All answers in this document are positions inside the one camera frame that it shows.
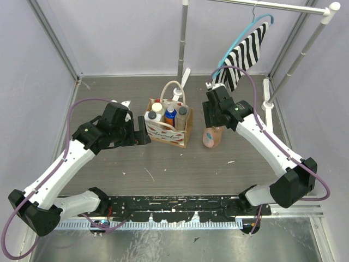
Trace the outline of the pink cap lotion bottle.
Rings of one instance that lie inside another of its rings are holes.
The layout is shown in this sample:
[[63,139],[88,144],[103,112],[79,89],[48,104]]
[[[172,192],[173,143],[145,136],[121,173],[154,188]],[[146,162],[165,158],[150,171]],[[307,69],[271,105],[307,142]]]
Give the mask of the pink cap lotion bottle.
[[203,131],[202,142],[207,148],[214,148],[221,142],[223,127],[205,128]]

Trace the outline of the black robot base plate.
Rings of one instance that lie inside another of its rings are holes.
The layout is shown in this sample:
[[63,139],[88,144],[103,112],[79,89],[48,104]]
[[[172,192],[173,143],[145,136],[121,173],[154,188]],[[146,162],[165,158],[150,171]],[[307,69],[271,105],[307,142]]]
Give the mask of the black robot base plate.
[[107,208],[99,213],[88,211],[89,217],[111,215],[115,222],[189,222],[198,215],[199,222],[234,222],[237,216],[255,216],[257,207],[242,209],[237,196],[111,196]]

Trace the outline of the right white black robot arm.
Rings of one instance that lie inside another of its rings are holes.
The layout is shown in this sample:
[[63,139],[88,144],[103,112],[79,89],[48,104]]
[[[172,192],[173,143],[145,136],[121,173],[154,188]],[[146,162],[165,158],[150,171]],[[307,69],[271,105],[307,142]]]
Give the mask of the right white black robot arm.
[[259,205],[276,203],[288,208],[314,189],[317,172],[314,159],[304,159],[290,150],[274,134],[265,135],[265,124],[254,115],[252,106],[242,100],[235,103],[223,84],[215,84],[202,104],[206,127],[225,126],[250,142],[272,167],[278,179],[265,185],[253,185],[239,194],[239,208],[253,214]]

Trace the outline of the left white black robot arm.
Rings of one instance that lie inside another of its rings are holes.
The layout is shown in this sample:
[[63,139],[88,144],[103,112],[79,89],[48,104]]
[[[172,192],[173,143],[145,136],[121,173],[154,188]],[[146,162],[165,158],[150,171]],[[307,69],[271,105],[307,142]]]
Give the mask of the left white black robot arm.
[[102,150],[151,143],[143,116],[135,130],[133,113],[125,103],[107,102],[102,115],[81,124],[66,141],[66,148],[51,166],[23,191],[13,190],[8,199],[16,215],[38,236],[46,236],[59,222],[93,212],[109,211],[109,196],[97,187],[79,195],[58,198],[77,172]]

